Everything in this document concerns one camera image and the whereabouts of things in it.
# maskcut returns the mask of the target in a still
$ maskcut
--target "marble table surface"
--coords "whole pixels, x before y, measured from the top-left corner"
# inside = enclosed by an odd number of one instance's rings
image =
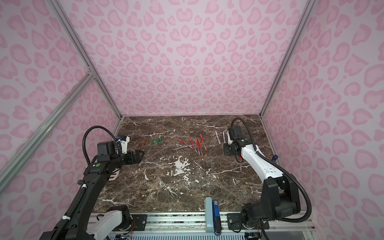
[[[240,210],[260,198],[262,182],[247,163],[223,154],[223,131],[233,115],[125,117],[119,134],[131,138],[129,150],[145,156],[139,165],[123,166],[120,176],[101,191],[93,212],[114,205],[127,205],[131,212],[181,212],[204,209],[206,197],[219,200],[221,211]],[[240,116],[250,127],[260,150],[273,153],[258,115]],[[246,136],[247,131],[237,121]],[[199,157],[177,138],[189,142],[202,135],[207,151]],[[152,139],[162,136],[160,143]],[[139,140],[147,140],[139,146]]]

